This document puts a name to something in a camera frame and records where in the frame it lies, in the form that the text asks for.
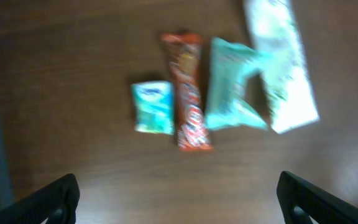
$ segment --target blue wrapper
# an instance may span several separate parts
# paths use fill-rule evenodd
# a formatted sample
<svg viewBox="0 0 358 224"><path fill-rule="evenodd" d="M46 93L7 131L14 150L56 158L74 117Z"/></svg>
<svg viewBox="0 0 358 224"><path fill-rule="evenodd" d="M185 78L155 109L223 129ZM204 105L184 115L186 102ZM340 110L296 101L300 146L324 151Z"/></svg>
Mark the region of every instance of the blue wrapper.
<svg viewBox="0 0 358 224"><path fill-rule="evenodd" d="M173 134L173 87L166 81L132 85L137 121L135 130Z"/></svg>
<svg viewBox="0 0 358 224"><path fill-rule="evenodd" d="M206 126L218 130L246 125L267 129L266 122L244 101L247 80L270 57L249 47L215 37L211 50L211 79L206 105Z"/></svg>

